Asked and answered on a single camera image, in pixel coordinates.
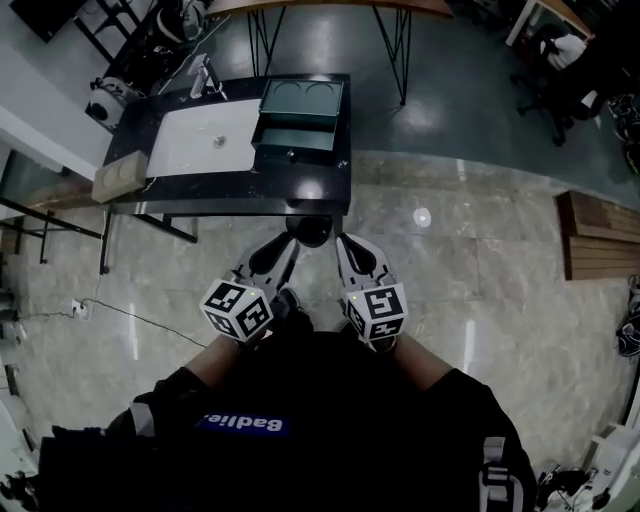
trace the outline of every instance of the table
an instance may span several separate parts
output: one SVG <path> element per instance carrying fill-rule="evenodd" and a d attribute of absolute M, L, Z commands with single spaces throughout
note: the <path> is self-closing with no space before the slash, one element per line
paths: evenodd
<path fill-rule="evenodd" d="M 267 75 L 269 66 L 271 65 L 271 58 L 273 57 L 273 49 L 278 39 L 278 33 L 280 32 L 280 26 L 287 7 L 321 4 L 363 5 L 370 6 L 373 9 L 389 55 L 391 68 L 393 69 L 396 85 L 398 86 L 398 92 L 400 93 L 400 105 L 404 105 L 407 99 L 412 13 L 415 11 L 444 19 L 453 18 L 453 13 L 444 0 L 216 0 L 207 11 L 207 16 L 216 17 L 239 13 L 247 14 L 253 75 L 260 76 L 260 43 L 262 43 L 266 56 L 264 75 Z M 280 16 L 273 31 L 273 37 L 271 41 L 269 41 L 264 9 L 276 7 L 281 8 Z M 380 13 L 378 12 L 379 7 L 396 10 L 395 29 L 392 38 L 389 37 L 387 29 L 380 17 Z M 400 69 L 398 69 L 397 65 L 398 56 L 400 56 Z"/>
<path fill-rule="evenodd" d="M 109 202 L 100 255 L 100 273 L 105 264 L 111 216 L 132 215 L 167 234 L 190 243 L 196 236 L 171 225 L 173 217 L 215 215 L 286 215 L 331 217 L 336 232 L 342 231 L 342 217 L 351 203 L 351 96 L 349 75 L 282 75 L 278 78 L 340 81 L 344 84 L 340 115 L 334 137 L 331 163 L 317 163 L 300 156 L 267 156 L 256 151 L 251 171 L 181 174 L 148 178 L 144 189 Z M 229 101 L 259 99 L 269 82 L 267 77 L 224 81 Z M 172 91 L 131 103 L 122 115 L 104 165 L 141 151 L 150 156 L 164 115 L 175 110 L 222 103 L 218 94 L 193 100 L 190 89 Z M 151 214 L 163 214 L 158 220 Z"/>
<path fill-rule="evenodd" d="M 527 23 L 529 18 L 533 17 L 537 19 L 542 9 L 547 9 L 551 11 L 553 14 L 558 16 L 562 21 L 568 23 L 576 30 L 584 34 L 586 37 L 591 35 L 591 30 L 587 25 L 582 21 L 578 15 L 573 12 L 567 4 L 565 4 L 562 0 L 527 0 L 520 16 L 516 21 L 516 24 L 511 29 L 509 33 L 509 37 L 507 37 L 507 46 L 512 46 L 515 42 L 518 34 L 522 31 L 524 25 Z"/>

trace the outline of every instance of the marble floor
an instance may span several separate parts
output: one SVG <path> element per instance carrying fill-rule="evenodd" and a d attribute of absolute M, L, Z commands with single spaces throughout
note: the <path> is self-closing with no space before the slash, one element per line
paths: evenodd
<path fill-rule="evenodd" d="M 345 230 L 386 251 L 405 285 L 409 332 L 492 387 L 535 467 L 548 458 L 579 464 L 591 435 L 619 418 L 634 368 L 614 349 L 626 281 L 564 281 L 553 202 L 564 186 L 455 159 L 353 156 Z M 102 228 L 99 209 L 61 216 Z M 38 264 L 37 239 L 7 257 L 5 283 L 19 296 L 26 334 L 9 357 L 38 437 L 52 424 L 106 425 L 200 348 L 100 305 L 87 322 L 30 314 L 69 311 L 72 297 L 97 298 L 207 343 L 201 296 L 245 247 L 284 226 L 282 218 L 255 217 L 179 223 L 197 229 L 197 244 L 117 217 L 111 273 L 102 277 L 99 241 L 74 233 L 51 236 L 48 265 Z M 290 285 L 318 329 L 342 321 L 331 244 L 303 248 Z"/>

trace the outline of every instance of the power cord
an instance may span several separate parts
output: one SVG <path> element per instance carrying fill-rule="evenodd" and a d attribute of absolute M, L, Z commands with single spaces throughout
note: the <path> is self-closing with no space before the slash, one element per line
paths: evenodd
<path fill-rule="evenodd" d="M 194 53 L 198 51 L 198 48 L 200 48 L 200 45 L 204 43 L 207 39 L 209 39 L 215 33 L 216 30 L 218 30 L 222 25 L 224 25 L 227 22 L 229 18 L 231 18 L 230 14 L 224 20 L 218 23 L 215 27 L 213 27 L 213 29 L 211 29 L 211 31 L 196 45 L 196 47 L 191 51 L 191 53 L 184 58 L 184 60 L 182 61 L 182 64 L 180 64 L 180 67 L 173 72 L 173 74 L 169 77 L 167 82 L 160 88 L 160 90 L 157 93 L 158 96 L 160 96 L 162 92 L 167 88 L 167 86 L 171 83 L 171 80 L 173 80 L 177 76 L 177 74 L 180 73 L 184 65 L 187 63 L 187 61 L 191 57 L 193 57 Z"/>
<path fill-rule="evenodd" d="M 118 309 L 118 308 L 116 308 L 116 307 L 114 307 L 114 306 L 111 306 L 111 305 L 106 304 L 106 303 L 104 303 L 104 302 L 101 302 L 101 301 L 99 301 L 99 300 L 96 300 L 96 299 L 82 299 L 82 300 L 81 300 L 81 301 L 79 301 L 79 302 L 80 302 L 80 304 L 82 304 L 83 306 L 84 306 L 84 303 L 85 303 L 85 302 L 94 302 L 94 303 L 96 303 L 96 304 L 100 304 L 101 306 L 104 306 L 105 308 L 113 309 L 114 311 L 117 311 L 118 313 L 122 313 L 122 314 L 125 314 L 125 315 L 128 315 L 128 316 L 132 316 L 132 317 L 137 318 L 138 320 L 142 320 L 143 322 L 146 322 L 146 323 L 148 323 L 148 324 L 155 325 L 156 327 L 159 327 L 160 329 L 165 329 L 166 331 L 169 331 L 169 332 L 172 332 L 172 333 L 174 333 L 174 334 L 177 334 L 177 335 L 178 335 L 178 336 L 180 336 L 181 338 L 184 338 L 185 340 L 190 341 L 190 342 L 191 342 L 191 343 L 193 343 L 194 345 L 198 345 L 199 347 L 202 347 L 202 348 L 207 348 L 207 347 L 206 347 L 206 345 L 202 345 L 201 343 L 198 343 L 198 342 L 197 342 L 197 341 L 195 341 L 194 339 L 189 338 L 189 336 L 186 336 L 186 335 L 182 334 L 181 332 L 176 331 L 175 329 L 172 329 L 171 327 L 167 327 L 166 325 L 157 324 L 157 323 L 155 323 L 155 322 L 153 322 L 153 321 L 151 321 L 151 320 L 147 320 L 146 318 L 143 318 L 143 317 L 141 317 L 141 316 L 135 315 L 135 314 L 133 314 L 133 313 L 129 313 L 129 312 L 124 311 L 124 310 L 122 310 L 122 309 Z"/>
<path fill-rule="evenodd" d="M 207 348 L 206 345 L 198 343 L 193 338 L 189 338 L 189 336 L 186 336 L 186 335 L 182 334 L 181 332 L 176 331 L 175 329 L 172 329 L 171 327 L 167 327 L 166 325 L 161 325 L 161 324 L 158 324 L 158 323 L 153 322 L 151 320 L 147 320 L 146 318 L 143 318 L 141 316 L 135 315 L 133 313 L 129 313 L 129 312 L 124 311 L 122 309 L 118 309 L 118 308 L 116 308 L 114 306 L 111 306 L 110 304 L 106 304 L 105 302 L 102 302 L 102 301 L 99 301 L 99 300 L 96 300 L 96 299 L 82 299 L 81 301 L 78 301 L 78 302 L 80 302 L 80 304 L 82 304 L 82 306 L 84 306 L 85 302 L 94 302 L 96 304 L 100 304 L 101 306 L 104 306 L 105 308 L 113 309 L 114 311 L 117 311 L 118 313 L 122 313 L 122 314 L 127 315 L 127 316 L 132 316 L 134 318 L 137 318 L 138 320 L 141 320 L 143 322 L 151 324 L 151 325 L 153 325 L 155 327 L 159 327 L 160 329 L 164 329 L 166 331 L 169 331 L 169 332 L 172 332 L 174 334 L 177 334 L 181 338 L 184 338 L 185 340 L 190 341 L 194 345 L 198 345 L 199 347 L 202 347 L 202 348 Z M 66 316 L 67 318 L 75 318 L 74 314 L 75 314 L 75 308 L 74 308 L 74 310 L 73 310 L 73 312 L 71 314 L 63 313 L 62 311 L 58 311 L 57 313 L 33 313 L 32 315 L 27 315 L 25 317 L 20 317 L 20 320 L 27 320 L 29 318 L 34 318 L 34 317 L 38 317 L 38 316 L 44 316 L 44 317 Z"/>

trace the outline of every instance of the sink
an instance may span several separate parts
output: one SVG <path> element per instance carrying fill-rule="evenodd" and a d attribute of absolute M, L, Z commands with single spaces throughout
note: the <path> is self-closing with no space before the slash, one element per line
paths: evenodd
<path fill-rule="evenodd" d="M 259 99 L 232 101 L 167 113 L 147 177 L 250 170 L 259 105 Z"/>

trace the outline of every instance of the metal table leg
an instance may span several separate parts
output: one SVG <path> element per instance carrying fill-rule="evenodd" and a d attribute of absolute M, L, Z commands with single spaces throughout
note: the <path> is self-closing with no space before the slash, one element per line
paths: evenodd
<path fill-rule="evenodd" d="M 118 0 L 118 3 L 122 6 L 122 10 L 129 15 L 129 18 L 131 18 L 136 27 L 139 27 L 140 20 L 136 16 L 136 13 L 133 12 L 133 9 L 131 9 L 129 2 L 127 2 L 127 0 Z"/>
<path fill-rule="evenodd" d="M 391 61 L 391 68 L 393 69 L 393 75 L 396 79 L 398 91 L 400 92 L 400 105 L 405 105 L 407 102 L 407 86 L 409 83 L 409 62 L 411 57 L 411 19 L 412 14 L 410 10 L 396 9 L 396 26 L 395 34 L 393 38 L 393 44 L 387 34 L 387 29 L 384 26 L 378 8 L 372 7 L 378 26 L 380 27 L 380 33 L 382 39 L 384 39 L 387 53 L 389 54 L 389 60 Z M 400 54 L 400 73 L 398 76 L 398 69 L 396 69 L 396 61 Z"/>
<path fill-rule="evenodd" d="M 341 235 L 343 233 L 343 229 L 342 229 L 342 220 L 343 220 L 343 216 L 338 214 L 332 215 L 331 216 L 331 220 L 333 221 L 333 235 L 334 237 L 337 237 L 339 235 Z"/>
<path fill-rule="evenodd" d="M 122 22 L 118 19 L 118 14 L 114 13 L 112 8 L 109 7 L 109 4 L 107 4 L 105 0 L 96 0 L 96 2 L 107 15 L 110 25 L 113 25 L 114 27 L 116 27 L 120 31 L 120 33 L 124 36 L 125 40 L 128 40 L 131 34 L 129 34 L 129 31 L 124 27 Z"/>
<path fill-rule="evenodd" d="M 522 29 L 527 23 L 527 20 L 529 19 L 529 16 L 531 16 L 533 8 L 537 5 L 537 3 L 537 0 L 527 0 L 527 3 L 522 8 L 522 12 L 520 12 L 520 16 L 518 16 L 518 19 L 513 25 L 511 32 L 509 32 L 509 37 L 507 37 L 507 41 L 505 43 L 507 46 L 512 46 L 513 43 L 515 43 L 518 34 L 522 32 Z"/>
<path fill-rule="evenodd" d="M 11 231 L 15 231 L 16 233 L 20 233 L 21 235 L 31 235 L 37 238 L 42 238 L 43 235 L 41 233 L 37 233 L 35 231 L 30 231 L 22 227 L 22 222 L 18 224 L 11 224 L 10 222 L 5 222 L 0 220 L 0 227 L 5 229 L 10 229 Z"/>
<path fill-rule="evenodd" d="M 147 215 L 147 214 L 132 215 L 132 217 L 135 217 L 136 219 L 144 222 L 145 224 L 148 224 L 153 228 L 159 229 L 160 231 L 163 231 L 168 235 L 175 236 L 176 238 L 180 238 L 185 242 L 189 242 L 192 244 L 198 243 L 197 236 L 190 235 L 189 233 L 185 233 L 184 231 L 181 231 L 178 228 L 174 228 L 171 225 L 171 217 L 168 217 L 167 215 L 165 215 L 162 220 L 158 220 L 152 217 L 151 215 Z"/>
<path fill-rule="evenodd" d="M 20 212 L 23 215 L 29 215 L 31 217 L 35 217 L 36 219 L 39 219 L 42 221 L 48 221 L 49 224 L 53 224 L 54 226 L 67 229 L 69 231 L 74 231 L 81 235 L 90 236 L 91 238 L 97 238 L 98 240 L 102 239 L 102 235 L 100 233 L 96 233 L 95 231 L 91 231 L 90 229 L 85 229 L 80 226 L 76 226 L 75 224 L 71 224 L 69 222 L 65 222 L 60 219 L 56 219 L 55 217 L 51 217 L 50 215 L 40 213 L 36 210 L 32 210 L 31 208 L 22 206 L 19 203 L 14 203 L 13 201 L 10 201 L 9 199 L 5 199 L 4 197 L 0 197 L 0 205 L 6 206 L 7 208 L 11 208 L 12 210 L 16 210 L 17 212 Z"/>
<path fill-rule="evenodd" d="M 104 230 L 102 231 L 102 247 L 100 248 L 100 275 L 104 276 L 109 273 L 107 266 L 107 247 L 109 245 L 109 231 L 111 229 L 111 208 L 107 210 L 104 220 Z"/>
<path fill-rule="evenodd" d="M 47 210 L 47 215 L 53 217 L 53 212 L 51 210 Z M 42 231 L 42 242 L 40 243 L 40 264 L 44 265 L 45 263 L 49 263 L 44 257 L 44 245 L 47 243 L 47 231 L 49 229 L 49 220 L 44 221 L 44 230 Z"/>
<path fill-rule="evenodd" d="M 98 41 L 98 38 L 93 35 L 93 32 L 89 30 L 89 28 L 84 24 L 84 22 L 78 18 L 77 16 L 73 18 L 73 22 L 80 29 L 80 32 L 84 34 L 89 42 L 94 46 L 96 50 L 100 52 L 100 54 L 107 60 L 109 64 L 113 64 L 116 60 L 111 56 L 111 54 L 107 51 L 107 49 L 102 46 L 102 43 Z"/>
<path fill-rule="evenodd" d="M 273 49 L 280 33 L 280 26 L 282 25 L 282 18 L 284 18 L 284 12 L 286 7 L 280 10 L 280 16 L 276 24 L 273 38 L 269 41 L 269 35 L 267 31 L 267 22 L 264 17 L 264 10 L 247 12 L 247 25 L 249 27 L 249 45 L 251 47 L 251 65 L 253 66 L 253 76 L 260 76 L 260 43 L 262 42 L 262 48 L 267 58 L 267 64 L 264 70 L 264 76 L 269 73 L 269 67 L 271 66 L 271 58 L 273 57 Z M 255 24 L 255 41 L 253 27 Z"/>

